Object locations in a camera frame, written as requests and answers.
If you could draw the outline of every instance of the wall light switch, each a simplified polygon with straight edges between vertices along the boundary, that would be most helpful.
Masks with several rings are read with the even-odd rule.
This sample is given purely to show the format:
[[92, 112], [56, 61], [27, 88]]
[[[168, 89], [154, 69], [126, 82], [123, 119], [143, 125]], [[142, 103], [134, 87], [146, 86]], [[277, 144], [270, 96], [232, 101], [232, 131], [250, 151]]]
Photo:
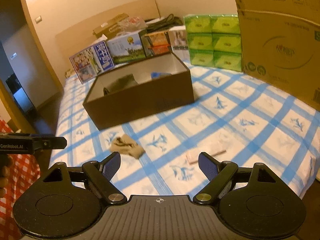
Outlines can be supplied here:
[[37, 17], [35, 21], [36, 21], [36, 24], [38, 24], [39, 22], [42, 22], [42, 17], [41, 16]]

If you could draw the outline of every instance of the wooden floor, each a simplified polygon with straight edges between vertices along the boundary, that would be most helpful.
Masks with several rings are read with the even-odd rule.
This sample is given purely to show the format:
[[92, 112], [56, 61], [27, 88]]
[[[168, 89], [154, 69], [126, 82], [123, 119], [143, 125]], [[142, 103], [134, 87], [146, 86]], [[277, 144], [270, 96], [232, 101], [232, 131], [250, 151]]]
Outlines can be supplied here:
[[[57, 129], [59, 106], [62, 96], [39, 110], [41, 118], [34, 125], [40, 133], [53, 133]], [[36, 156], [41, 171], [48, 169], [51, 151]], [[301, 240], [320, 240], [320, 182], [317, 180], [306, 192], [302, 200], [307, 209], [307, 217], [298, 233]]]

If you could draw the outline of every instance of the blue checkered bedsheet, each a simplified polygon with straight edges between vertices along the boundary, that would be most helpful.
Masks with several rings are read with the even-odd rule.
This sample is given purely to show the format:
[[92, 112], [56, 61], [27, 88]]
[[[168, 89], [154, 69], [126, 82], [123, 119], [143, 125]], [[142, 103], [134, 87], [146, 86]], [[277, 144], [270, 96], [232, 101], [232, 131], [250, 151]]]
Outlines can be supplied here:
[[222, 69], [187, 64], [199, 99], [187, 106], [98, 131], [82, 102], [92, 82], [66, 80], [57, 136], [68, 146], [52, 152], [51, 165], [81, 166], [110, 154], [111, 141], [124, 133], [146, 153], [139, 160], [122, 156], [112, 183], [127, 197], [189, 194], [208, 180], [185, 152], [219, 141], [242, 167], [268, 165], [301, 198], [320, 165], [320, 113], [295, 97], [260, 80]]

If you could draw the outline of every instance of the human hand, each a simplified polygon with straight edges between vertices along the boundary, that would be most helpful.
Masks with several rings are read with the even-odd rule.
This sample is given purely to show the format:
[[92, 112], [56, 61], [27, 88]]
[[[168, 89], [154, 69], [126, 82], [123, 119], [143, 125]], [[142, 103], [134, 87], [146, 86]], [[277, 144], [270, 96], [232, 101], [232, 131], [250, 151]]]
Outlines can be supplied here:
[[13, 165], [13, 159], [11, 156], [8, 156], [8, 164], [7, 166], [3, 166], [0, 171], [0, 198], [4, 197], [5, 195], [5, 187], [8, 185], [8, 177], [10, 175], [9, 168]]

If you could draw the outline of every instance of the doorway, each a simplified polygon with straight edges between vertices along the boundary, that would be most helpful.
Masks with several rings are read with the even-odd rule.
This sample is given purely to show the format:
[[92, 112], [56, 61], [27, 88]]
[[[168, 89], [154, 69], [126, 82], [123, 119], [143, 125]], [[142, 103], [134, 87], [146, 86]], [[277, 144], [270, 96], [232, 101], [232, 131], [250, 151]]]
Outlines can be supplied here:
[[38, 133], [54, 133], [38, 114], [59, 93], [32, 37], [20, 0], [0, 0], [0, 79]]

